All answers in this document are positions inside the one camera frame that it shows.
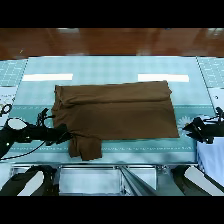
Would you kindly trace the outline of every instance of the black cable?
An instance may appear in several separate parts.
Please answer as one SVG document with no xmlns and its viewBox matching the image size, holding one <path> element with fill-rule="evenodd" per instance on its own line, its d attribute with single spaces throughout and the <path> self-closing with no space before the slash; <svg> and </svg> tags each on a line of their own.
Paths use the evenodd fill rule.
<svg viewBox="0 0 224 224">
<path fill-rule="evenodd" d="M 26 156 L 26 155 L 29 155 L 30 153 L 36 151 L 37 149 L 39 149 L 46 141 L 42 142 L 39 146 L 37 146 L 35 149 L 31 150 L 30 152 L 27 152 L 27 153 L 24 153 L 22 155 L 18 155 L 18 156 L 11 156 L 11 157 L 7 157 L 7 158 L 3 158 L 3 159 L 0 159 L 0 161 L 2 160 L 7 160 L 7 159 L 15 159 L 15 158 L 19 158 L 19 157 L 22 157 L 22 156 Z"/>
</svg>

